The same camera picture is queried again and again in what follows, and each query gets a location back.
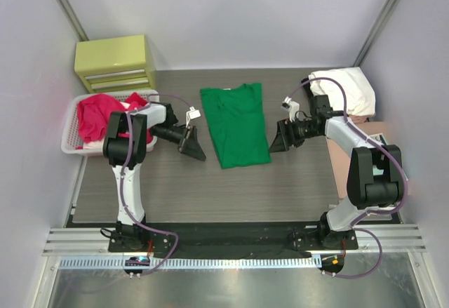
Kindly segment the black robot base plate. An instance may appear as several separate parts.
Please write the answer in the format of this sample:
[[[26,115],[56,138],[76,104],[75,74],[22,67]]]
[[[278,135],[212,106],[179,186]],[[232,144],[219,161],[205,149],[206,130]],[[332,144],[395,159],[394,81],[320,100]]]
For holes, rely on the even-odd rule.
[[[309,250],[356,250],[355,231],[331,234],[316,222],[154,223],[147,232],[101,228],[110,252],[149,252],[162,257],[175,246],[178,258],[243,259]]]

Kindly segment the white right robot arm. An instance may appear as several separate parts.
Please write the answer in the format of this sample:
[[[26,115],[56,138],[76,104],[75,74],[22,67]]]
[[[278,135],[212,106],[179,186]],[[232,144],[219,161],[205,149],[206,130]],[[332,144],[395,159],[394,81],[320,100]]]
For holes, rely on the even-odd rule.
[[[322,214],[316,230],[321,247],[338,249],[351,238],[354,225],[367,215],[396,212],[408,193],[408,181],[396,145],[384,145],[369,137],[342,111],[333,110],[325,95],[313,97],[311,106],[310,116],[300,119],[298,103],[285,98],[282,107],[289,116],[277,122],[269,151],[287,152],[306,139],[325,136],[349,155],[347,195],[334,209]]]

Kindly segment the white plastic laundry basket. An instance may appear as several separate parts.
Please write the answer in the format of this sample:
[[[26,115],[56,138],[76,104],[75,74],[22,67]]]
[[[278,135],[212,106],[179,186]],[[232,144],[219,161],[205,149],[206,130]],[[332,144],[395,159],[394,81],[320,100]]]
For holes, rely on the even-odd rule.
[[[87,95],[80,95],[73,99],[67,119],[65,122],[65,127],[62,132],[61,140],[61,150],[66,154],[79,154],[83,156],[99,156],[102,155],[102,141],[98,144],[86,145],[83,138],[79,135],[79,120],[78,120],[78,104],[91,97],[100,96],[110,96],[115,100],[120,101],[121,104],[128,106],[130,104],[129,97],[138,95],[145,101],[148,100],[152,102],[158,102],[159,96],[158,92],[152,89],[141,89],[136,91],[116,91],[109,93],[94,93]]]

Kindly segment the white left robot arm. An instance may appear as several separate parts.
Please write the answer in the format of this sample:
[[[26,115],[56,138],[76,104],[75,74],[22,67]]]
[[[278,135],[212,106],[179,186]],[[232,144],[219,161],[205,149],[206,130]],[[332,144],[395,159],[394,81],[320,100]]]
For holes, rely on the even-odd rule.
[[[119,199],[115,229],[101,231],[109,239],[109,251],[139,252],[150,242],[140,190],[140,172],[147,155],[147,135],[172,142],[179,153],[205,161],[197,127],[191,125],[192,120],[200,116],[200,111],[190,106],[185,123],[179,124],[172,106],[162,102],[149,102],[127,112],[112,112],[102,149],[112,167]]]

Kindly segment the green t shirt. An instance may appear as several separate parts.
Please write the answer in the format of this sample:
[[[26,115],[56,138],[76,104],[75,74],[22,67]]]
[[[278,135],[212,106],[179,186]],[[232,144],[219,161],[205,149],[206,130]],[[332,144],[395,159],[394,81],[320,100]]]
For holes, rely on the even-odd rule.
[[[223,169],[271,163],[261,83],[237,88],[202,88],[210,138]]]

